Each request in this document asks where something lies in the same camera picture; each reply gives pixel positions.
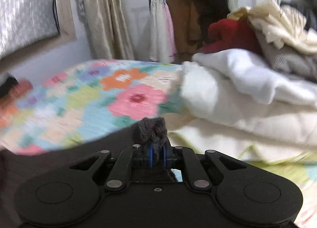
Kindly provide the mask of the brown hanging garment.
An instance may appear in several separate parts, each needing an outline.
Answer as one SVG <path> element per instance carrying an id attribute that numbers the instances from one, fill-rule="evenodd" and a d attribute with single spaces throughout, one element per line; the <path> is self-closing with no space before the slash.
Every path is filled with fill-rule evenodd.
<path id="1" fill-rule="evenodd" d="M 175 45 L 180 54 L 194 54 L 201 47 L 202 33 L 195 0 L 166 0 L 174 27 Z"/>

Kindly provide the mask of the beige curtain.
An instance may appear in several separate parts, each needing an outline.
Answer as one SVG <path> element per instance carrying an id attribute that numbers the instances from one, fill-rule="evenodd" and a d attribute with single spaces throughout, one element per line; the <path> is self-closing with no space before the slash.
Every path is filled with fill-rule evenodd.
<path id="1" fill-rule="evenodd" d="M 83 0 L 90 38 L 96 56 L 133 60 L 121 0 Z"/>

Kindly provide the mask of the floral quilted bedspread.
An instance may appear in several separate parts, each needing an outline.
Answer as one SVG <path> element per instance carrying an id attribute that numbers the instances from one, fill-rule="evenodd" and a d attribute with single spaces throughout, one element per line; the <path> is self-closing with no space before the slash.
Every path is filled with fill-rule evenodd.
<path id="1" fill-rule="evenodd" d="M 172 144 L 201 153 L 214 148 L 296 183 L 304 197 L 299 227 L 316 227 L 316 155 L 294 149 L 277 156 L 272 141 L 192 116 L 182 103 L 181 67 L 99 60 L 55 75 L 1 113 L 1 227 L 16 227 L 12 196 L 20 175 L 8 175 L 15 157 L 42 158 L 102 138 L 144 117 L 165 119 Z"/>

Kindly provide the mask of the cream crumpled cloth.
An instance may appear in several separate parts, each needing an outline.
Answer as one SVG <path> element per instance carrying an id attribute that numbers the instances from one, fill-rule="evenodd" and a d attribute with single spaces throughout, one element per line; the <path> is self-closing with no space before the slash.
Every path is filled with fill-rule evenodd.
<path id="1" fill-rule="evenodd" d="M 266 0 L 253 8 L 238 8 L 227 18 L 247 18 L 255 30 L 262 32 L 267 43 L 273 43 L 277 49 L 288 45 L 304 55 L 316 55 L 316 31 L 305 30 L 306 17 L 291 6 L 279 6 L 275 0 Z"/>

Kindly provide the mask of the red garment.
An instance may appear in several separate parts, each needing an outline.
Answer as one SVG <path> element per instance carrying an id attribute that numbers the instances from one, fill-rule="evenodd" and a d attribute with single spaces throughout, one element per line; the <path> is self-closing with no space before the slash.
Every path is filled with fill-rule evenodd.
<path id="1" fill-rule="evenodd" d="M 200 49 L 204 54 L 211 54 L 227 49 L 245 49 L 263 56 L 262 49 L 254 29 L 245 21 L 221 19 L 208 28 L 209 43 Z"/>

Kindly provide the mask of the grey knit garment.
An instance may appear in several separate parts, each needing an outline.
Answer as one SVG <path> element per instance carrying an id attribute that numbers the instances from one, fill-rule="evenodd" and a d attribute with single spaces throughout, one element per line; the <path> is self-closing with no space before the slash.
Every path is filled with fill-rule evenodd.
<path id="1" fill-rule="evenodd" d="M 260 31 L 255 31 L 255 34 L 263 56 L 273 70 L 316 83 L 316 56 L 302 55 L 288 45 L 277 49 L 273 43 L 267 43 L 265 35 Z"/>

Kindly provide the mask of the dark brown knit sweater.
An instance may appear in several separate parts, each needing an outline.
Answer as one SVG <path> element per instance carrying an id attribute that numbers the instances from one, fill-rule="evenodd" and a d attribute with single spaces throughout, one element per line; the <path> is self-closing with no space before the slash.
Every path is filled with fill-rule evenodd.
<path id="1" fill-rule="evenodd" d="M 102 150 L 113 155 L 134 144 L 154 144 L 154 160 L 168 140 L 165 120 L 143 118 L 141 121 L 102 137 L 95 141 L 64 150 L 51 151 L 41 155 L 16 155 L 1 150 L 1 227 L 18 227 L 20 219 L 14 209 L 13 199 L 20 184 L 34 176 L 46 173 L 60 166 Z"/>

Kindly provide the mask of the silver quilted window cover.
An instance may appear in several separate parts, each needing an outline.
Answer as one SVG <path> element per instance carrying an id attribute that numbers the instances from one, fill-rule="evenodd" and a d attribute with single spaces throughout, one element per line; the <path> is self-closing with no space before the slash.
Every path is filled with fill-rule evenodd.
<path id="1" fill-rule="evenodd" d="M 1 0 L 1 58 L 59 34 L 56 0 Z"/>

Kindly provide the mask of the white hanging garment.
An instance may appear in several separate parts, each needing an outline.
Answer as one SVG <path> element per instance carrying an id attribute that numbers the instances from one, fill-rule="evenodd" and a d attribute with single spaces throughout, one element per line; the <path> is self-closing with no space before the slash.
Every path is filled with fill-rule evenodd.
<path id="1" fill-rule="evenodd" d="M 169 63 L 170 54 L 164 5 L 161 0 L 154 0 L 150 12 L 150 60 Z"/>

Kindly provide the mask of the pink hanging garment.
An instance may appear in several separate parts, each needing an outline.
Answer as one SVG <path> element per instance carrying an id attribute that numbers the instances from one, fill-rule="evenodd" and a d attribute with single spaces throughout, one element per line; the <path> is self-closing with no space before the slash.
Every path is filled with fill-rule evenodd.
<path id="1" fill-rule="evenodd" d="M 175 45 L 175 37 L 174 37 L 174 26 L 173 26 L 173 20 L 171 18 L 170 10 L 167 3 L 163 5 L 163 13 L 164 13 L 164 21 L 165 21 L 166 32 L 167 32 L 167 41 L 170 48 L 170 56 L 174 56 L 177 53 L 177 49 Z"/>

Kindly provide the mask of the white comforter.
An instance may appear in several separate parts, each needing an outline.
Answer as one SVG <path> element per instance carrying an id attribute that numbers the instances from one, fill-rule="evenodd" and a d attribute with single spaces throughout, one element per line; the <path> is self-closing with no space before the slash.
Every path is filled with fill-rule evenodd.
<path id="1" fill-rule="evenodd" d="M 175 143 L 270 164 L 316 161 L 316 85 L 252 52 L 195 54 L 182 65 L 180 96 L 191 120 L 169 123 Z"/>

